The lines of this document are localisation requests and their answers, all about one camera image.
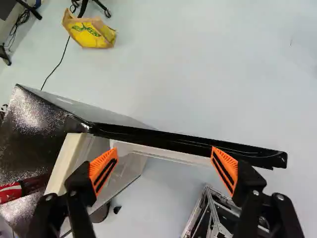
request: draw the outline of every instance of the red object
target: red object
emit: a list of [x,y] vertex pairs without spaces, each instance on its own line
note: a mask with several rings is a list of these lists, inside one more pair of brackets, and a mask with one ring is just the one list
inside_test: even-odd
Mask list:
[[19,182],[0,186],[0,204],[16,200],[19,197],[22,197],[22,186]]
[[16,200],[46,187],[48,175],[26,178],[21,181],[0,186],[0,204]]

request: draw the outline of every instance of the black frame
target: black frame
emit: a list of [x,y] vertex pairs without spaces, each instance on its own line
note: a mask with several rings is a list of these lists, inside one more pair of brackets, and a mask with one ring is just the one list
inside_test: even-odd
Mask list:
[[10,57],[5,52],[4,45],[0,46],[0,57],[3,59],[3,61],[6,63],[6,65],[10,66],[12,64]]

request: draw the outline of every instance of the black panel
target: black panel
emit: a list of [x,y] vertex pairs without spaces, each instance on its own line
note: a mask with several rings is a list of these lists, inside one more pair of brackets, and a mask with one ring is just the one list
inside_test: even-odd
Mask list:
[[1,0],[0,18],[5,21],[16,4],[15,0]]

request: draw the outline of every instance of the red label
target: red label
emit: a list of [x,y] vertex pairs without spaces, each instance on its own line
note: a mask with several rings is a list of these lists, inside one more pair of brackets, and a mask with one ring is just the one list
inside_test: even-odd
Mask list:
[[0,186],[0,204],[13,201],[22,196],[22,187],[19,182]]

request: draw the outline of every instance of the chair wheel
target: chair wheel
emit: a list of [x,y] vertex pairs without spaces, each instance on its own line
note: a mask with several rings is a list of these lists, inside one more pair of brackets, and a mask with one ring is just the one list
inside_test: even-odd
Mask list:
[[108,9],[105,10],[105,16],[106,18],[111,18],[111,12]]

